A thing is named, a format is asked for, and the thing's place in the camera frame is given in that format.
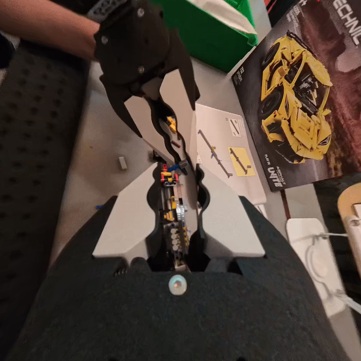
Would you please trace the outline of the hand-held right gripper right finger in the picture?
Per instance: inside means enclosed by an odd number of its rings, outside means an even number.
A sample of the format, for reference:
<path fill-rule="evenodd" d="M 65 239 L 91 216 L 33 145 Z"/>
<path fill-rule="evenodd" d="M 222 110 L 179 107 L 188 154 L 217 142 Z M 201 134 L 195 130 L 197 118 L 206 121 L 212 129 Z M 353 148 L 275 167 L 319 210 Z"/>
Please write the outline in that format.
<path fill-rule="evenodd" d="M 195 182 L 197 229 L 188 249 L 189 268 L 266 255 L 239 195 L 202 164 L 196 165 Z"/>

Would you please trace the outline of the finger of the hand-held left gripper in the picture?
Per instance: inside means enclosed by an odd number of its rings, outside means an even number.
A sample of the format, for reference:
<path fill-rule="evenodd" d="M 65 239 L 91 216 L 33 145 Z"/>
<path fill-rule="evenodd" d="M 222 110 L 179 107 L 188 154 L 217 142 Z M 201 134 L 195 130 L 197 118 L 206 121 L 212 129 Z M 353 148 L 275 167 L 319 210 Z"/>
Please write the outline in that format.
<path fill-rule="evenodd" d="M 160 98 L 152 100 L 149 97 L 132 96 L 125 102 L 125 106 L 144 141 L 168 166 L 175 165 L 166 132 L 170 130 L 166 118 L 171 115 Z"/>
<path fill-rule="evenodd" d="M 160 86 L 160 100 L 177 124 L 177 133 L 167 130 L 172 159 L 175 164 L 187 159 L 188 175 L 194 175 L 197 160 L 196 112 L 195 105 L 189 100 L 186 87 L 179 69 L 167 73 Z M 180 148 L 173 145 L 175 141 Z"/>

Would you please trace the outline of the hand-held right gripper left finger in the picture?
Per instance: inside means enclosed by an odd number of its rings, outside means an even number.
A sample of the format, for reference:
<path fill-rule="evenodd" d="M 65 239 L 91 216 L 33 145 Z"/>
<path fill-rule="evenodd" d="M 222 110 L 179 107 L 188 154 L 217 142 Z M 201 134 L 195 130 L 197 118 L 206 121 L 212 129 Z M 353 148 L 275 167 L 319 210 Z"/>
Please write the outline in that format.
<path fill-rule="evenodd" d="M 162 164 L 154 163 L 118 194 L 93 257 L 132 261 L 157 255 L 162 243 L 161 170 Z"/>

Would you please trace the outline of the grey building instruction booklet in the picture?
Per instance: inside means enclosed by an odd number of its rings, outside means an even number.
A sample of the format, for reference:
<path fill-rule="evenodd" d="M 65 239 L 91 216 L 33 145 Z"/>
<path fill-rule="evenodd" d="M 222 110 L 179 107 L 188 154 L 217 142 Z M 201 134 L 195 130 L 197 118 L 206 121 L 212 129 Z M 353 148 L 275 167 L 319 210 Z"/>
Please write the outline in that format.
<path fill-rule="evenodd" d="M 197 162 L 253 205 L 266 203 L 241 115 L 196 103 Z"/>

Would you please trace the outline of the toy car chassis assembly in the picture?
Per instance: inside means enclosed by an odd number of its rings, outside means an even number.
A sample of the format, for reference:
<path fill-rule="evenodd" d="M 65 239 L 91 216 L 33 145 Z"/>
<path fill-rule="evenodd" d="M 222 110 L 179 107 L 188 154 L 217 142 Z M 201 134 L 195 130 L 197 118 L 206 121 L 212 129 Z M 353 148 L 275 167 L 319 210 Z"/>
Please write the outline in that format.
<path fill-rule="evenodd" d="M 187 256 L 190 245 L 190 230 L 186 223 L 187 203 L 184 186 L 177 170 L 160 165 L 160 218 L 165 239 L 166 255 L 173 269 L 188 270 Z"/>

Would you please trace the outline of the person's left forearm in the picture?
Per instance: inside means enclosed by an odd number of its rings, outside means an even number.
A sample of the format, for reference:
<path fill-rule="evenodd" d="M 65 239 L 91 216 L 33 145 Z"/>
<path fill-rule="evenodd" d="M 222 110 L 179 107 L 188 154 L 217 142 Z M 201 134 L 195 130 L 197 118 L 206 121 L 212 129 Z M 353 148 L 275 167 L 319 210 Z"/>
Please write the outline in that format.
<path fill-rule="evenodd" d="M 95 59 L 94 35 L 100 25 L 47 0 L 1 0 L 0 28 L 83 59 Z"/>

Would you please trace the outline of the yellow car toy set box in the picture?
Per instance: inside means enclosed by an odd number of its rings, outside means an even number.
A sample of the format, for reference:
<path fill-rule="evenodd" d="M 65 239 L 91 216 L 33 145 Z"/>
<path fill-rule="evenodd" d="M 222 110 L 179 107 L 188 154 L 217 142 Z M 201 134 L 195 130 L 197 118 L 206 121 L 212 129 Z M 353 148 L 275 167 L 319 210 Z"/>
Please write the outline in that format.
<path fill-rule="evenodd" d="M 361 1 L 298 1 L 232 76 L 271 191 L 361 169 Z"/>

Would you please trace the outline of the green plastic bin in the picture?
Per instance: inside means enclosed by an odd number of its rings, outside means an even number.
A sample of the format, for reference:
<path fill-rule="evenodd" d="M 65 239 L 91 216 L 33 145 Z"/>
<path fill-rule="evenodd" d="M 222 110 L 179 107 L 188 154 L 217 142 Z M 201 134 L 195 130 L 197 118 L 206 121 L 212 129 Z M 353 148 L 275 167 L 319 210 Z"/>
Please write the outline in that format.
<path fill-rule="evenodd" d="M 255 45 L 257 33 L 249 1 L 222 1 L 251 25 L 244 32 L 226 25 L 192 1 L 155 0 L 164 12 L 166 25 L 178 29 L 179 36 L 192 57 L 224 72 L 229 72 Z"/>

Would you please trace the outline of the white paper bag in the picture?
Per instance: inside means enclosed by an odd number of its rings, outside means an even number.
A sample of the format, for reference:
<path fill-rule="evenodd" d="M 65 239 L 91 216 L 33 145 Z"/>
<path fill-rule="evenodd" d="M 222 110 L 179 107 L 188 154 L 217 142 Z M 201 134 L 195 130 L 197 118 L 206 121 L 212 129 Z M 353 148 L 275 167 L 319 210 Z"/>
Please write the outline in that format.
<path fill-rule="evenodd" d="M 228 27 L 246 34 L 257 35 L 254 26 L 242 13 L 223 0 L 190 0 L 215 19 Z"/>

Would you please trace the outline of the black perforated panel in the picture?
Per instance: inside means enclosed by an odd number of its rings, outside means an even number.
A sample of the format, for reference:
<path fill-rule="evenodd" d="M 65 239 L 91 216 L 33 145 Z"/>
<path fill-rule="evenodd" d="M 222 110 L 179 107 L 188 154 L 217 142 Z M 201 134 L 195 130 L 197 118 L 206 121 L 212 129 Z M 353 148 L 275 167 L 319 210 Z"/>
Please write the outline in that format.
<path fill-rule="evenodd" d="M 88 72 L 81 58 L 23 42 L 1 86 L 1 349 L 48 267 Z"/>

